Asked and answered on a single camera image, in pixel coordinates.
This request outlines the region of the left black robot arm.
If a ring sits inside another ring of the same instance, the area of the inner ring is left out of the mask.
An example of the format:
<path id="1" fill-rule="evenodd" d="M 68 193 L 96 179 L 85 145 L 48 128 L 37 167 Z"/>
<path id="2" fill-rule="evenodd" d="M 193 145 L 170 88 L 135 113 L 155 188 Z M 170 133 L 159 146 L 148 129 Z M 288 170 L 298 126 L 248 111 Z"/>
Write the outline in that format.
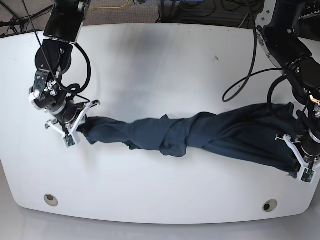
<path id="1" fill-rule="evenodd" d="M 282 71 L 267 95 L 267 105 L 275 114 L 272 93 L 288 80 L 294 98 L 308 111 L 297 114 L 297 135 L 276 137 L 291 149 L 299 162 L 297 179 L 312 183 L 320 170 L 320 64 L 295 34 L 294 27 L 305 7 L 304 0 L 265 0 L 255 26 L 260 46 L 272 64 Z"/>

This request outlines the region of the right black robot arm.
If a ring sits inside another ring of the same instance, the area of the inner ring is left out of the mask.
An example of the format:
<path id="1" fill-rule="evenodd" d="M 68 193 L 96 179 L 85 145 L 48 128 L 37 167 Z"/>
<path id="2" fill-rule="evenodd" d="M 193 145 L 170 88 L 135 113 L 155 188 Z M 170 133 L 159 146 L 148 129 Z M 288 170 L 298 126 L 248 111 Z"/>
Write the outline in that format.
<path id="1" fill-rule="evenodd" d="M 91 80 L 91 63 L 86 52 L 77 43 L 80 30 L 91 2 L 89 0 L 55 0 L 49 21 L 44 30 L 44 40 L 39 42 L 35 55 L 36 73 L 28 99 L 38 110 L 50 113 L 45 128 L 61 134 L 67 147 L 79 142 L 78 127 L 87 120 L 90 108 L 100 104 L 99 100 L 83 98 L 75 103 L 74 98 L 88 87 Z M 83 85 L 64 86 L 63 75 L 72 63 L 72 51 L 77 48 L 83 55 L 87 77 Z"/>

